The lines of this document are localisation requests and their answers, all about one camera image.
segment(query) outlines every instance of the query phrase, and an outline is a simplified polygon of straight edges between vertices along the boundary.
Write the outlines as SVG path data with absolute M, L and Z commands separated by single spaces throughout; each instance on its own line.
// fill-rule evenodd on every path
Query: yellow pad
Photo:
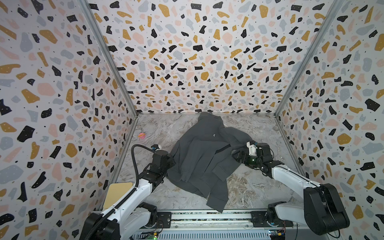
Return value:
M 103 209 L 110 208 L 122 196 L 124 196 L 133 186 L 131 182 L 120 182 L 109 185 L 107 196 L 105 197 Z

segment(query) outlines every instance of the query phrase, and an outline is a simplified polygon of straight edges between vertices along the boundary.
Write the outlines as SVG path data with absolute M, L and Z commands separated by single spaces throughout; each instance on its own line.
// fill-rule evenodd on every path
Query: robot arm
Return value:
M 349 218 L 336 188 L 332 184 L 320 184 L 291 170 L 280 161 L 274 161 L 266 143 L 247 143 L 248 151 L 238 151 L 233 157 L 246 166 L 261 170 L 263 175 L 282 182 L 303 200 L 304 208 L 285 202 L 268 205 L 269 217 L 290 220 L 322 235 L 349 226 Z
M 143 202 L 163 182 L 167 170 L 174 165 L 173 158 L 157 144 L 152 146 L 153 160 L 138 175 L 138 184 L 128 190 L 115 204 L 100 214 L 91 213 L 85 220 L 80 240 L 112 240 L 129 238 L 142 226 L 158 227 L 157 208 Z

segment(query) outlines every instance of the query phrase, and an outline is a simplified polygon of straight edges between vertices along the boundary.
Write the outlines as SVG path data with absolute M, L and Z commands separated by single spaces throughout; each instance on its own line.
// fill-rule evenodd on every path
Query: dark gray hoodie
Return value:
M 252 138 L 233 127 L 224 127 L 221 117 L 201 113 L 198 122 L 176 142 L 171 155 L 176 163 L 168 179 L 181 189 L 208 198 L 207 205 L 223 212 L 228 201 L 227 177 L 240 165 L 232 150 Z

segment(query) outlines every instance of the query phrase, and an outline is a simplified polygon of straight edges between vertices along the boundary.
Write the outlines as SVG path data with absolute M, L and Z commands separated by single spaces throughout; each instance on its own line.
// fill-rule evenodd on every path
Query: terrazzo patterned wall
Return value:
M 307 177 L 333 184 L 344 239 L 383 239 L 384 1 L 345 1 L 278 117 Z
M 274 112 L 332 2 L 89 0 L 150 113 Z
M 130 113 L 77 2 L 0 7 L 0 238 L 78 239 Z

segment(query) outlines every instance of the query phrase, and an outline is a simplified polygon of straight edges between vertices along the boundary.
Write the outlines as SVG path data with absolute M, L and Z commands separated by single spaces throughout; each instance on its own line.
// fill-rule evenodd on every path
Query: marble floor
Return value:
M 220 115 L 226 127 L 235 127 L 248 133 L 256 142 L 266 142 L 275 153 L 275 159 L 296 170 L 283 137 L 272 116 L 263 115 Z M 150 147 L 160 144 L 168 152 L 176 141 L 197 122 L 198 115 L 140 115 L 133 134 L 129 151 L 122 164 L 117 182 L 134 182 L 135 174 L 131 158 L 131 146 L 141 144 Z M 151 152 L 135 148 L 135 159 L 139 173 L 152 161 Z M 289 201 L 297 196 L 284 184 L 264 177 L 256 171 L 241 165 L 228 179 L 229 201 L 225 209 L 263 209 L 268 204 Z M 210 209 L 203 197 L 186 192 L 167 179 L 145 199 L 158 209 Z

